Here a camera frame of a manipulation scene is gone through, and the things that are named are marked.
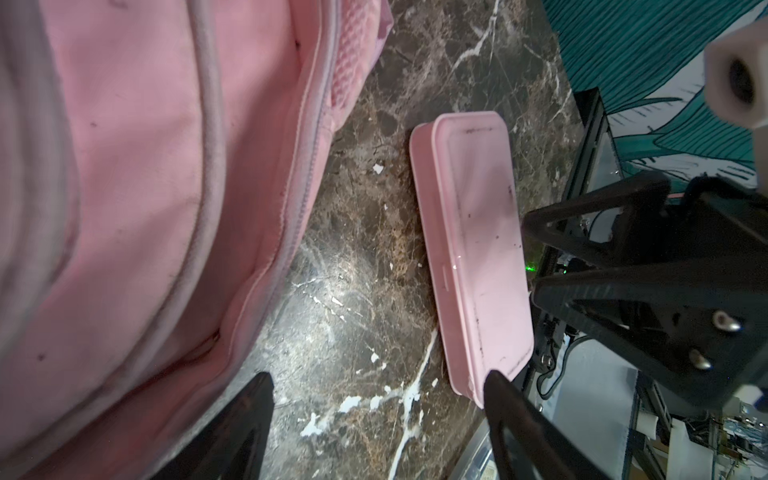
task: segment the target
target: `marble table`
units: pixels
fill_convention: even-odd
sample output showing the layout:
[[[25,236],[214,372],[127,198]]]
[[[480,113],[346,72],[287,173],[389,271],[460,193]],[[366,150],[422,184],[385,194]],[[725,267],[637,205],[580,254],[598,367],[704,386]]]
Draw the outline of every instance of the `marble table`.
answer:
[[[540,0],[393,0],[283,296],[209,421],[259,371],[262,478],[444,478],[482,412],[449,385],[408,156],[452,111],[507,122],[521,213],[559,201],[582,127]],[[526,244],[527,260],[540,247]]]

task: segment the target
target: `wall mural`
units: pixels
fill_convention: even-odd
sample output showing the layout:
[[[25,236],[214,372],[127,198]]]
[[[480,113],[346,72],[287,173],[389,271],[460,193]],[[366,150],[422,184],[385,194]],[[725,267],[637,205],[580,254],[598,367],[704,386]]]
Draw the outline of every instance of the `wall mural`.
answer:
[[[703,96],[704,47],[768,15],[768,0],[544,0],[574,91],[599,87],[625,175],[662,170],[754,188],[750,131]]]

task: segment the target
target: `pink pencil case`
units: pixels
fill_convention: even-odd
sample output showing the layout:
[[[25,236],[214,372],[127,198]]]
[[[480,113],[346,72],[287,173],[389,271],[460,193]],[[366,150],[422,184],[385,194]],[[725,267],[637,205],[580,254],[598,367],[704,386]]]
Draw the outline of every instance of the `pink pencil case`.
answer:
[[[512,379],[533,351],[507,126],[440,115],[410,152],[451,387],[482,408],[488,373]]]

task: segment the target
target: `black cable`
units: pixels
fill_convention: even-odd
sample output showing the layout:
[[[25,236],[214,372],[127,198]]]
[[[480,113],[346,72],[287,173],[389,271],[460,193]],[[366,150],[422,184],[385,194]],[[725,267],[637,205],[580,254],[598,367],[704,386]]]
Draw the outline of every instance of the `black cable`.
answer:
[[[563,354],[563,368],[560,371],[560,375],[552,383],[552,385],[549,387],[549,390],[547,390],[546,393],[541,392],[541,387],[544,385],[544,381],[552,376],[552,374],[554,373],[554,369],[558,367],[558,364],[556,363],[557,361],[555,360],[555,364],[552,366],[552,369],[549,372],[542,373],[538,377],[538,379],[536,379],[536,390],[538,391],[538,395],[541,397],[542,400],[549,400],[549,397],[552,396],[554,389],[558,386],[560,381],[563,379],[563,376],[565,375],[565,363],[568,361],[568,355],[571,354],[571,350],[579,343],[584,343],[587,340],[592,340],[592,337],[583,335],[568,344],[567,349],[565,349],[565,354]],[[551,352],[554,353],[554,347],[550,346],[550,348],[551,348]]]
[[[607,210],[600,210],[597,215],[594,216],[591,223],[589,224],[589,230],[587,230],[587,240],[589,240],[592,237],[592,229],[594,228],[595,222],[598,221],[598,217],[602,214],[604,214]]]

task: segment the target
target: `pink backpack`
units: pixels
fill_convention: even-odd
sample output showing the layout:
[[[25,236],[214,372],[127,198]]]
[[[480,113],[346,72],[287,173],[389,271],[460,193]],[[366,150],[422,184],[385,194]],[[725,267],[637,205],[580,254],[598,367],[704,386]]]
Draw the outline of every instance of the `pink backpack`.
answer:
[[[0,478],[138,478],[250,351],[386,0],[0,2]]]

